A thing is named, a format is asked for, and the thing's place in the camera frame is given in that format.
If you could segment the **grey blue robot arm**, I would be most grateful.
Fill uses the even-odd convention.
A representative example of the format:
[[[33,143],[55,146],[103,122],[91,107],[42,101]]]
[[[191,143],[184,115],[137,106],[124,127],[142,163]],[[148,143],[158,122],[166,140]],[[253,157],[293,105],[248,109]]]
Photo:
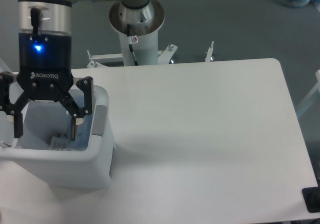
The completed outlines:
[[[71,71],[71,13],[81,0],[18,0],[20,13],[19,72],[0,74],[0,108],[13,123],[13,136],[23,135],[24,107],[30,101],[59,102],[71,116],[71,137],[79,119],[93,111],[93,79]],[[157,0],[114,0],[109,12],[119,33],[126,66],[156,65],[157,36],[164,10]]]

